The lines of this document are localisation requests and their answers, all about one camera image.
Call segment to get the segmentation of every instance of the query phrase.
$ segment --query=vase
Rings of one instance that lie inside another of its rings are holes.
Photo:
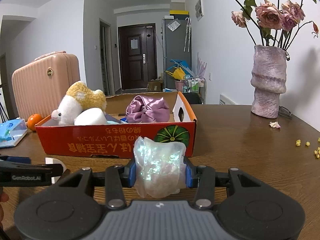
[[[273,46],[254,46],[251,85],[255,87],[251,111],[266,118],[277,118],[280,94],[287,90],[286,53]]]

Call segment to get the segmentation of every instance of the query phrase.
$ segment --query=suitcase handle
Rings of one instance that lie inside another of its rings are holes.
[[[59,54],[59,53],[66,53],[66,52],[64,50],[62,50],[62,51],[54,51],[54,52],[51,52],[51,53],[48,53],[48,54],[44,54],[44,55],[42,55],[40,57],[37,57],[37,58],[35,58],[34,61],[37,61],[39,59],[42,59],[44,57],[48,57],[48,56],[51,56],[51,55],[54,55],[54,54]]]

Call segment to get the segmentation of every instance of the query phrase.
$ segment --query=iridescent object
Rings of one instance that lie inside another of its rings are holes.
[[[139,137],[134,144],[138,194],[145,198],[164,198],[186,187],[186,146],[181,142],[157,143]]]
[[[251,85],[255,87],[251,111],[266,118],[277,118],[280,94],[287,90],[287,61],[283,49],[255,45]]]
[[[155,99],[146,96],[136,96],[127,107],[128,123],[168,122],[170,111],[164,98]]]

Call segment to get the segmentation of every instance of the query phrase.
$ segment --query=yellow fuzzy fur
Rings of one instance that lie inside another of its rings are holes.
[[[100,108],[106,111],[106,96],[101,90],[92,91],[84,82],[74,83],[67,91],[66,95],[73,97],[81,106],[83,111],[90,108]]]

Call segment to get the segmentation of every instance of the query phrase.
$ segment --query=eyeglasses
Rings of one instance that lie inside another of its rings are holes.
[[[279,114],[292,119],[292,113],[284,106],[279,106]]]

